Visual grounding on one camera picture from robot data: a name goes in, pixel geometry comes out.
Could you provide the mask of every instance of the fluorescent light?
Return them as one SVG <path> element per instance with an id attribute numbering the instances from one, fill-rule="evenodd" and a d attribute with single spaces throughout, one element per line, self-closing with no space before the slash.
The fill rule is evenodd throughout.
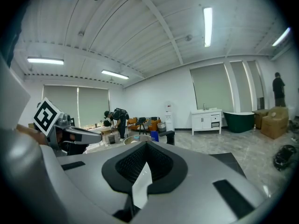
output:
<path id="1" fill-rule="evenodd" d="M 54 65 L 63 65 L 64 64 L 63 60 L 50 59 L 50 58 L 28 57 L 27 61 L 29 63 L 43 63 L 43 64 L 54 64 Z"/>
<path id="2" fill-rule="evenodd" d="M 278 45 L 286 37 L 286 35 L 289 34 L 290 30 L 291 28 L 287 28 L 285 32 L 273 43 L 272 46 L 275 47 L 276 45 Z"/>
<path id="3" fill-rule="evenodd" d="M 207 7 L 204 9 L 204 18 L 205 18 L 205 47 L 211 46 L 212 40 L 212 8 Z"/>
<path id="4" fill-rule="evenodd" d="M 103 70 L 102 73 L 106 74 L 106 75 L 110 75 L 110 76 L 114 76 L 114 77 L 126 79 L 126 80 L 129 79 L 128 76 L 124 76 L 124 75 L 121 75 L 119 73 L 115 73 L 115 72 L 112 72 L 112 71 Z"/>

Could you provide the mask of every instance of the floor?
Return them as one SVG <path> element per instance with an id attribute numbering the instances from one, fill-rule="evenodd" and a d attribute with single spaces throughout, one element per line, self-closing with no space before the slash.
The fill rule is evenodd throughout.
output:
<path id="1" fill-rule="evenodd" d="M 130 131 L 129 133 L 130 136 L 136 134 L 138 132 Z M 294 145 L 291 137 L 291 133 L 286 133 L 272 140 L 257 129 L 243 133 L 232 133 L 227 129 L 223 129 L 221 134 L 218 134 L 217 131 L 195 132 L 194 136 L 191 131 L 176 131 L 175 146 L 204 154 L 231 152 L 239 162 L 247 179 L 261 191 L 264 191 L 264 185 L 266 185 L 271 195 L 279 188 L 283 188 L 292 175 L 294 165 L 279 172 L 272 164 L 272 157 L 280 146 Z M 166 137 L 159 137 L 159 141 L 166 143 Z M 103 145 L 88 152 L 97 152 L 121 145 L 123 143 Z"/>

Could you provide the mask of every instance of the roller blind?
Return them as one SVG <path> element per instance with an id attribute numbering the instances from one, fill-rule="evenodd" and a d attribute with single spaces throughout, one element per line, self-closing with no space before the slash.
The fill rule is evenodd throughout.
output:
<path id="1" fill-rule="evenodd" d="M 79 87 L 78 107 L 81 126 L 99 123 L 109 110 L 108 90 Z"/>
<path id="2" fill-rule="evenodd" d="M 240 97 L 241 112 L 251 112 L 251 94 L 243 62 L 231 62 Z"/>
<path id="3" fill-rule="evenodd" d="M 251 74 L 252 74 L 254 87 L 256 89 L 256 97 L 262 98 L 263 97 L 263 87 L 262 87 L 261 77 L 260 77 L 260 74 L 259 74 L 257 66 L 256 66 L 256 62 L 248 61 L 247 63 L 248 63 L 248 66 L 249 66 Z"/>
<path id="4" fill-rule="evenodd" d="M 44 97 L 47 97 L 62 112 L 74 118 L 75 125 L 78 126 L 76 86 L 45 85 L 43 88 L 43 98 Z"/>
<path id="5" fill-rule="evenodd" d="M 209 65 L 190 70 L 196 95 L 197 109 L 203 104 L 233 112 L 232 93 L 224 64 Z"/>

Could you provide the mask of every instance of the person's hand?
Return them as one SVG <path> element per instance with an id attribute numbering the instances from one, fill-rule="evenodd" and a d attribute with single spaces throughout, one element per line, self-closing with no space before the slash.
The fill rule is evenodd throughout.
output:
<path id="1" fill-rule="evenodd" d="M 39 132 L 35 129 L 27 128 L 19 124 L 17 125 L 16 130 L 31 136 L 38 144 L 48 145 L 46 135 L 44 135 L 42 132 Z"/>

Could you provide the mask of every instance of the door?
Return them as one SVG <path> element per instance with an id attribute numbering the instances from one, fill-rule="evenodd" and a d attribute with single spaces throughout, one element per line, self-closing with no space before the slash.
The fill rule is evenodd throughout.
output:
<path id="1" fill-rule="evenodd" d="M 210 129 L 211 126 L 211 116 L 207 116 L 207 117 L 202 117 L 202 128 L 203 129 Z"/>
<path id="2" fill-rule="evenodd" d="M 192 118 L 193 130 L 202 129 L 202 116 L 196 116 Z"/>

